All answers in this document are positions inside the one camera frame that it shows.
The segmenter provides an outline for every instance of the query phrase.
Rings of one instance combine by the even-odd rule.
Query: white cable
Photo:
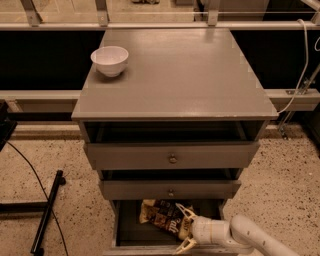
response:
[[[304,23],[303,20],[298,19],[298,22],[303,25],[303,29],[304,29],[304,44],[305,44],[305,51],[306,51],[306,63],[305,63],[305,65],[304,65],[303,71],[302,71],[302,73],[301,73],[300,79],[299,79],[299,81],[298,81],[298,83],[297,83],[296,89],[294,90],[294,94],[293,94],[291,100],[289,101],[289,103],[287,104],[287,106],[285,106],[284,109],[282,109],[281,111],[278,112],[278,114],[281,114],[282,112],[285,112],[285,111],[290,107],[290,105],[292,104],[293,100],[295,99],[295,97],[296,97],[296,95],[297,95],[297,93],[298,93],[298,91],[299,91],[299,86],[300,86],[301,81],[302,81],[302,79],[303,79],[303,77],[304,77],[304,73],[306,72],[307,67],[308,67],[308,65],[309,65],[309,49],[308,49],[307,27],[306,27],[306,24]]]
[[[314,44],[314,49],[316,52],[320,52],[320,48],[317,48],[317,44],[319,43],[319,40],[320,40],[320,36],[319,36],[317,42]]]

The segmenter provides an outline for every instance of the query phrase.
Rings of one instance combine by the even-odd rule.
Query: white bowl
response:
[[[106,76],[118,76],[128,65],[129,53],[119,46],[106,46],[95,50],[91,60],[97,69]]]

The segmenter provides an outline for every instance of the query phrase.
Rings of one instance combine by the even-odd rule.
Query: cable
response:
[[[320,52],[320,48],[317,48],[319,40],[320,40],[320,36],[319,36],[318,40],[316,41],[316,43],[314,44],[314,49],[315,49],[316,52]]]
[[[17,149],[13,144],[11,144],[11,143],[10,143],[9,141],[7,141],[7,140],[4,140],[4,141],[5,141],[6,143],[8,143],[16,152],[18,152],[18,154],[29,164],[29,166],[31,167],[34,175],[37,177],[37,180],[38,180],[39,185],[40,185],[40,187],[41,187],[41,189],[42,189],[42,192],[44,193],[44,195],[45,195],[45,197],[46,197],[46,199],[47,199],[47,201],[48,201],[48,200],[49,200],[49,197],[48,197],[46,191],[44,190],[44,187],[43,187],[43,185],[42,185],[42,182],[41,182],[41,180],[40,180],[40,178],[39,178],[36,170],[34,169],[33,165],[32,165],[32,164],[30,163],[30,161],[20,152],[20,150]],[[63,243],[63,247],[64,247],[64,250],[65,250],[65,253],[66,253],[67,256],[69,256],[68,249],[67,249],[67,245],[66,245],[66,241],[65,241],[65,239],[64,239],[64,235],[63,235],[62,229],[61,229],[61,227],[60,227],[58,218],[57,218],[56,214],[54,213],[53,209],[51,210],[51,212],[52,212],[53,218],[54,218],[54,220],[55,220],[55,222],[56,222],[56,224],[57,224],[57,227],[58,227],[58,229],[59,229],[59,232],[60,232],[60,236],[61,236],[61,240],[62,240],[62,243]]]
[[[303,68],[303,71],[301,73],[301,76],[300,76],[300,79],[297,83],[297,86],[294,90],[294,94],[291,98],[291,100],[289,101],[289,103],[285,106],[284,109],[282,109],[281,111],[278,112],[278,114],[281,114],[282,112],[285,112],[289,107],[290,105],[292,104],[293,100],[295,99],[297,93],[298,93],[298,90],[299,90],[299,86],[301,84],[301,81],[304,77],[304,73],[306,72],[307,70],[307,67],[309,65],[309,49],[308,49],[308,34],[307,34],[307,27],[306,27],[306,24],[304,23],[304,21],[302,19],[298,19],[298,22],[301,23],[303,25],[303,29],[304,29],[304,44],[305,44],[305,53],[306,53],[306,63],[304,65],[304,68]]]

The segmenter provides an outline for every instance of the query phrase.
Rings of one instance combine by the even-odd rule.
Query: black cable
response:
[[[11,144],[11,143],[10,143],[9,141],[7,141],[7,140],[5,140],[5,142],[8,143],[16,152],[18,152],[18,154],[29,164],[29,166],[31,167],[34,175],[37,177],[37,180],[38,180],[38,182],[39,182],[39,184],[40,184],[40,187],[41,187],[41,189],[42,189],[42,192],[44,193],[44,195],[45,195],[45,197],[46,197],[46,199],[47,199],[47,201],[48,201],[48,200],[49,200],[49,197],[48,197],[46,191],[44,190],[44,187],[43,187],[43,185],[42,185],[42,182],[41,182],[41,180],[40,180],[40,178],[39,178],[36,170],[34,169],[33,165],[32,165],[32,164],[30,163],[30,161],[19,151],[19,149],[17,149],[13,144]],[[61,229],[61,227],[60,227],[58,218],[56,217],[56,214],[54,213],[53,209],[51,210],[51,212],[52,212],[53,218],[54,218],[54,220],[55,220],[55,222],[56,222],[56,224],[57,224],[57,227],[58,227],[58,229],[59,229],[60,236],[61,236],[61,240],[62,240],[62,243],[63,243],[64,250],[65,250],[65,252],[66,252],[66,255],[69,256],[68,249],[67,249],[67,245],[66,245],[66,241],[65,241],[65,239],[64,239],[64,235],[63,235],[62,229]]]

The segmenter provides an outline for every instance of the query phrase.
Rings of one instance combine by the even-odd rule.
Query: drawer front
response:
[[[228,180],[100,181],[107,200],[229,199],[240,185],[241,181]]]
[[[87,144],[95,170],[245,168],[259,142],[238,144]]]

